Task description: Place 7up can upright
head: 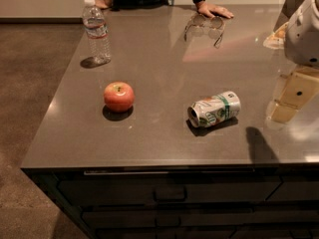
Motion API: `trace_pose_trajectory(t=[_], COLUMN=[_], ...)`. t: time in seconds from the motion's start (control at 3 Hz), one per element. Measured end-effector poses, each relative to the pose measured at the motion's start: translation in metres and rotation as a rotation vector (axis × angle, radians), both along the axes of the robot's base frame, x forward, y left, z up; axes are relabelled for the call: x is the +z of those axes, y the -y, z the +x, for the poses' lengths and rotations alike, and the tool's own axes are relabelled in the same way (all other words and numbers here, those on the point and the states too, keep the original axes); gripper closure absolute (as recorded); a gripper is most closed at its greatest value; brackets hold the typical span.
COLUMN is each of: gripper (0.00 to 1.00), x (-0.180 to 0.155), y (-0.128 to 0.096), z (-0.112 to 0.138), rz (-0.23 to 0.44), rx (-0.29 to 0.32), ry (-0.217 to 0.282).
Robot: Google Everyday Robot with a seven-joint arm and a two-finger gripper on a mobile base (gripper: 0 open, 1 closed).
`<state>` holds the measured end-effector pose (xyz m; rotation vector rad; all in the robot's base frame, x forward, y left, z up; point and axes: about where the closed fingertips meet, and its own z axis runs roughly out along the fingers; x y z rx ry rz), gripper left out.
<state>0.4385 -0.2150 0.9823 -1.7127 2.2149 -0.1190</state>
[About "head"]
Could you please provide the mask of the person's right hand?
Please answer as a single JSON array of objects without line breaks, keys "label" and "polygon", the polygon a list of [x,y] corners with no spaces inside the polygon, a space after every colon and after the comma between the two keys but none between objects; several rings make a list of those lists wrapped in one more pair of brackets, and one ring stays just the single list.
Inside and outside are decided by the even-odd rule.
[{"label": "person's right hand", "polygon": [[106,0],[96,0],[96,6],[100,9],[108,9],[112,7],[112,2]]}]

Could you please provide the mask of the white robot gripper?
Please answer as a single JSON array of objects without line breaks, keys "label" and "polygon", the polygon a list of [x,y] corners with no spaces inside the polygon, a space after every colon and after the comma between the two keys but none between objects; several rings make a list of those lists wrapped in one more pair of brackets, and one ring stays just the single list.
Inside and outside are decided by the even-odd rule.
[{"label": "white robot gripper", "polygon": [[288,60],[303,66],[277,80],[270,119],[279,123],[291,121],[319,94],[319,0],[304,0],[290,17],[284,51]]}]

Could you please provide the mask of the person's left hand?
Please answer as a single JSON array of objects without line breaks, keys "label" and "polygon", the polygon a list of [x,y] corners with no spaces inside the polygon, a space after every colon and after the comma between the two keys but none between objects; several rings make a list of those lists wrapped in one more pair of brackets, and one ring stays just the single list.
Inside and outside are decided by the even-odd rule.
[{"label": "person's left hand", "polygon": [[218,6],[215,4],[210,4],[205,1],[195,4],[197,12],[208,17],[214,18],[215,16],[221,16],[227,19],[234,17],[234,14],[230,12],[227,8]]}]

